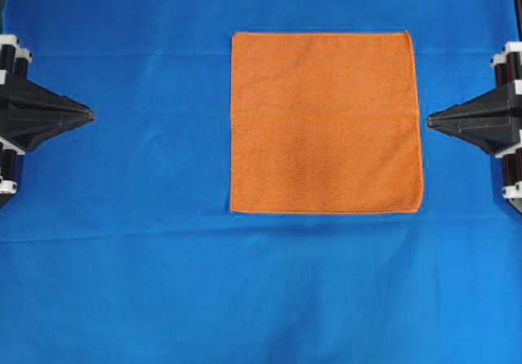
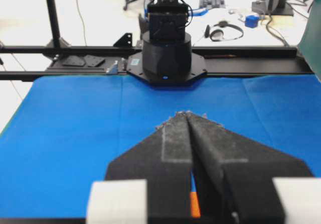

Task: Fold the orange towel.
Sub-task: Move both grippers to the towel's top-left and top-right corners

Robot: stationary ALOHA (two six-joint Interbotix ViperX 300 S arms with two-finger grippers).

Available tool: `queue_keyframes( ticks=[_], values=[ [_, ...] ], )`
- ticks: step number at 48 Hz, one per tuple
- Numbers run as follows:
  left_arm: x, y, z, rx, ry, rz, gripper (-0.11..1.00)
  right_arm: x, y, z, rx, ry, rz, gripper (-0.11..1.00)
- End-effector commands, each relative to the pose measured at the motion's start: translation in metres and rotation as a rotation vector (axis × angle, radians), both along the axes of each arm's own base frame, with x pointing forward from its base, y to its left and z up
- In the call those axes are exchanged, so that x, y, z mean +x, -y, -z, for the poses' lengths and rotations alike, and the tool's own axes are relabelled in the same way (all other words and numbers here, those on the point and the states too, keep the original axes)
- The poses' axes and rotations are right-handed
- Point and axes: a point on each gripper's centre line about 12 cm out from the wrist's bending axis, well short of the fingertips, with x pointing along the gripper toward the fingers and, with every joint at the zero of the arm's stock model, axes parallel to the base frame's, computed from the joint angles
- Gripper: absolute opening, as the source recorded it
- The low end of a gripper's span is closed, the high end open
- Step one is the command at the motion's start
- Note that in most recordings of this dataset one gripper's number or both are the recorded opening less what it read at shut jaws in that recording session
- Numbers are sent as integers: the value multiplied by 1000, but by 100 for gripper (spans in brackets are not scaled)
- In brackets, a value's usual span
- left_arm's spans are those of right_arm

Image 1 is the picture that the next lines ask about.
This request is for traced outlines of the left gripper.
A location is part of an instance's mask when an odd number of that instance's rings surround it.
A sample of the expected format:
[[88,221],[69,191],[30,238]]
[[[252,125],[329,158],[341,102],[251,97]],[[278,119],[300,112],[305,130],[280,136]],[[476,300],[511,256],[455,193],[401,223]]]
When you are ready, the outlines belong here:
[[[17,36],[1,35],[2,205],[17,194],[27,152],[95,119],[94,111],[88,106],[27,80],[31,61],[31,52],[20,46]],[[45,113],[8,113],[9,104]]]

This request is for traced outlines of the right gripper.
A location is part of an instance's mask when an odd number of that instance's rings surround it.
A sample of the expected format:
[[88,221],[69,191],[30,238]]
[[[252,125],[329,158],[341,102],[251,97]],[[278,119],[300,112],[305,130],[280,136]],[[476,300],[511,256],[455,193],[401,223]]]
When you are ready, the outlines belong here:
[[497,88],[430,114],[427,126],[502,161],[502,196],[521,212],[521,42],[492,58]]

